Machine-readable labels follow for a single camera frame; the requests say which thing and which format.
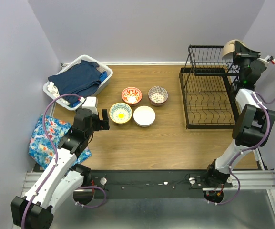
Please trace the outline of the beige bowl brown leaf pattern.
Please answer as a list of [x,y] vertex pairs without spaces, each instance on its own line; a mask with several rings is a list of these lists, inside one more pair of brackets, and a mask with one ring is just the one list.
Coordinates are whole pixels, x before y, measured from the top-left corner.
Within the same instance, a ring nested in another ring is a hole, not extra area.
[[239,42],[243,46],[246,46],[246,44],[243,41],[238,39],[228,41],[223,47],[223,53],[222,53],[223,60],[232,59],[233,53],[235,52],[235,42]]

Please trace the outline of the yellow patterned bowl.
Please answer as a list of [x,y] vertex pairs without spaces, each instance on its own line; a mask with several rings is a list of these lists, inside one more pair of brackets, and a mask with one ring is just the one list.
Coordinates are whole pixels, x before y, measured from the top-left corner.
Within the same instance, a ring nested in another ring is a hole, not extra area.
[[130,121],[132,109],[126,103],[115,103],[109,110],[109,116],[116,124],[123,125]]

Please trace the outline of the orange floral pattern bowl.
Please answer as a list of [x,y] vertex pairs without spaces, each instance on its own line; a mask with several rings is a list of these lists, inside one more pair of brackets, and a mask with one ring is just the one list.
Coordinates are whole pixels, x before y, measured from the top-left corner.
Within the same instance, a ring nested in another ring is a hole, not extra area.
[[127,87],[122,91],[122,100],[135,103],[142,100],[142,92],[136,87]]

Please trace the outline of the white ribbed bowl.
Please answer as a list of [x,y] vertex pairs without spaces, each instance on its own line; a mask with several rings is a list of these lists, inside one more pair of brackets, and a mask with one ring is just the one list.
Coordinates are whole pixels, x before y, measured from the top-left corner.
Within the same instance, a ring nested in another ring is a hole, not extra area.
[[151,126],[156,118],[155,111],[149,106],[139,106],[133,113],[133,119],[138,126]]

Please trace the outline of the brown lattice pattern bowl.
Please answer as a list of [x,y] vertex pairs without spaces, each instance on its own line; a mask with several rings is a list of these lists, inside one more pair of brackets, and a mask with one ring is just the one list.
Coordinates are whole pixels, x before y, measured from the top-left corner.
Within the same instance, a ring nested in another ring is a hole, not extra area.
[[156,103],[162,103],[168,99],[168,92],[161,86],[153,86],[148,91],[148,99]]

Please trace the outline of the blue zigzag pattern bowl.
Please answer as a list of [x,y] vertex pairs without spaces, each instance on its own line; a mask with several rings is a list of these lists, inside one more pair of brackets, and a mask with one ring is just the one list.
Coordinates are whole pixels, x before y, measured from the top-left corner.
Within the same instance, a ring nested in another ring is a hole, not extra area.
[[165,100],[165,101],[162,102],[162,103],[156,103],[156,102],[150,100],[150,103],[151,103],[152,105],[154,105],[154,106],[162,106],[162,105],[164,105],[166,102],[167,102],[167,101]]

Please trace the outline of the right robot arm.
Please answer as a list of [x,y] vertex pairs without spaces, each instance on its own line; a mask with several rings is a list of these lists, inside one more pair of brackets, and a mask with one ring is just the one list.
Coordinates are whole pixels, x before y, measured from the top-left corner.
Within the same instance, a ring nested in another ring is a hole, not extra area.
[[275,111],[266,108],[267,101],[255,90],[255,84],[271,63],[273,56],[261,57],[241,40],[231,40],[223,47],[223,59],[232,58],[239,73],[231,84],[231,100],[239,105],[240,116],[232,132],[232,142],[225,152],[212,162],[204,175],[209,187],[224,185],[235,165],[252,150],[264,146],[275,121]]

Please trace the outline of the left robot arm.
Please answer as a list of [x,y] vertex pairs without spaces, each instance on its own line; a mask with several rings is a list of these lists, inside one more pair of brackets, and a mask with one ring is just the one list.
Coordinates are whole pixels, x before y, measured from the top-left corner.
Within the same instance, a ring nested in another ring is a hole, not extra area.
[[106,109],[102,118],[90,109],[79,109],[74,123],[61,138],[57,152],[37,182],[10,204],[13,223],[22,229],[48,229],[57,208],[78,188],[92,190],[91,170],[75,164],[95,131],[109,130]]

